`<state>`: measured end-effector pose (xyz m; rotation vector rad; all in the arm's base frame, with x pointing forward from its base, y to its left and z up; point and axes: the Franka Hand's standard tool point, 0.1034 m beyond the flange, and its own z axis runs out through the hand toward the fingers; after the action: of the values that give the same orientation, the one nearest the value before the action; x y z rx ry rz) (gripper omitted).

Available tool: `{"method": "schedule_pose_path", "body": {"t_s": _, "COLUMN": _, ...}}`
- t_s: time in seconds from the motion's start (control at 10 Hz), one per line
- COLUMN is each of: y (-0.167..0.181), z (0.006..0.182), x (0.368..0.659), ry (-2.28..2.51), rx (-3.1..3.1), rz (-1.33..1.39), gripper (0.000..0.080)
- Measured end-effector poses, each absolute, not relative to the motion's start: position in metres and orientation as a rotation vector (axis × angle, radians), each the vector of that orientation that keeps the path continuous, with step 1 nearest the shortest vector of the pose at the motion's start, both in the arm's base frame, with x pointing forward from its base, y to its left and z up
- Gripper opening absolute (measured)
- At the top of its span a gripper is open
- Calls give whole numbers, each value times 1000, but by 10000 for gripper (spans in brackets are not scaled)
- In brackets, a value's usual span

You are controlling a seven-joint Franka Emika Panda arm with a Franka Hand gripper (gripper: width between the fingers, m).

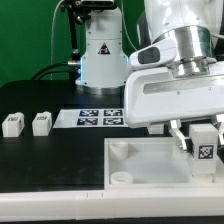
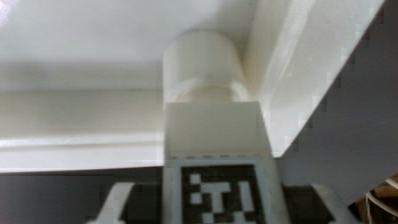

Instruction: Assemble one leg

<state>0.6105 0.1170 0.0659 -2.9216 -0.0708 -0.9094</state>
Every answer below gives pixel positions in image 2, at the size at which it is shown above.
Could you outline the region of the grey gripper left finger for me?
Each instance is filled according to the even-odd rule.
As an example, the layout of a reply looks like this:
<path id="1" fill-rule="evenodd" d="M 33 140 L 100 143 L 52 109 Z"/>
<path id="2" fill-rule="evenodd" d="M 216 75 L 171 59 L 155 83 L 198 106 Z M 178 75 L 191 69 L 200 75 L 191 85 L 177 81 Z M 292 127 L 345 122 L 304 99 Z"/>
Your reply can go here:
<path id="1" fill-rule="evenodd" d="M 118 182 L 114 184 L 97 219 L 91 220 L 88 224 L 125 224 L 121 214 L 134 186 L 134 182 Z"/>

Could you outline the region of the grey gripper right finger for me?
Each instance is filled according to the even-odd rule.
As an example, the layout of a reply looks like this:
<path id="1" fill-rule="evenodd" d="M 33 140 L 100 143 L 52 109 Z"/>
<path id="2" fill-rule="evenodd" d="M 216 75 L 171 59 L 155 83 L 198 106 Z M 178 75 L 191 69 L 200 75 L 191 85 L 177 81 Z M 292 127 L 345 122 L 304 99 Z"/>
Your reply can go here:
<path id="1" fill-rule="evenodd" d="M 333 221 L 329 224 L 360 224 L 333 188 L 319 184 L 313 185 L 313 188 L 333 215 Z"/>

